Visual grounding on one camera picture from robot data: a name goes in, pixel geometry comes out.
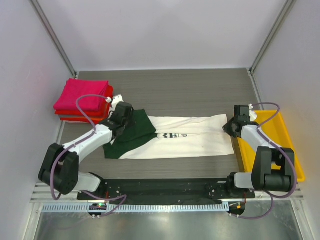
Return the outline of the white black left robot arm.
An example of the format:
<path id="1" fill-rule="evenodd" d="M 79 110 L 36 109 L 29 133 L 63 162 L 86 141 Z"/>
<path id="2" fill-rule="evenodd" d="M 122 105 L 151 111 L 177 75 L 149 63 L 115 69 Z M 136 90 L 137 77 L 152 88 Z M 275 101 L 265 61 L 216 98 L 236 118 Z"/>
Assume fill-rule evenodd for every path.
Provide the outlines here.
<path id="1" fill-rule="evenodd" d="M 53 143 L 48 147 L 38 178 L 50 186 L 54 200 L 72 191 L 93 193 L 98 190 L 101 179 L 92 173 L 80 172 L 79 165 L 96 149 L 110 143 L 132 126 L 133 113 L 131 104 L 120 102 L 110 117 L 94 125 L 83 136 L 64 145 Z"/>

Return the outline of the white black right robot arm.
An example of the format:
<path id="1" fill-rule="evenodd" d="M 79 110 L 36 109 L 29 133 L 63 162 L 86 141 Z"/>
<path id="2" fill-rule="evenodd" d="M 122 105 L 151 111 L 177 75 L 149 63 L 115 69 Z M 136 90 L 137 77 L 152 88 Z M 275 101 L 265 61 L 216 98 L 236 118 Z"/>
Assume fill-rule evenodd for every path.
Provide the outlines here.
<path id="1" fill-rule="evenodd" d="M 255 151 L 251 172 L 238 172 L 233 176 L 237 189 L 263 191 L 274 198 L 284 199 L 291 196 L 297 187 L 295 170 L 295 153 L 291 148 L 284 148 L 275 143 L 262 126 L 280 113 L 276 112 L 262 123 L 257 123 L 257 114 L 253 111 L 255 104 L 235 105 L 233 117 L 222 127 L 230 137 L 242 139 Z"/>

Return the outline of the white and green raglan t-shirt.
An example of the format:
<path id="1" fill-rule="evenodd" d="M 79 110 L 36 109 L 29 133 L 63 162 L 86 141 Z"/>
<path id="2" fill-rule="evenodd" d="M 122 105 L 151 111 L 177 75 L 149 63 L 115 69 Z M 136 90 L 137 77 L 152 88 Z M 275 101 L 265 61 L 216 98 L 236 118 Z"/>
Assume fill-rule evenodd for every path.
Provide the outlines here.
<path id="1" fill-rule="evenodd" d="M 231 137 L 223 131 L 225 114 L 211 117 L 149 116 L 133 113 L 135 124 L 103 145 L 106 159 L 149 160 L 228 156 Z"/>

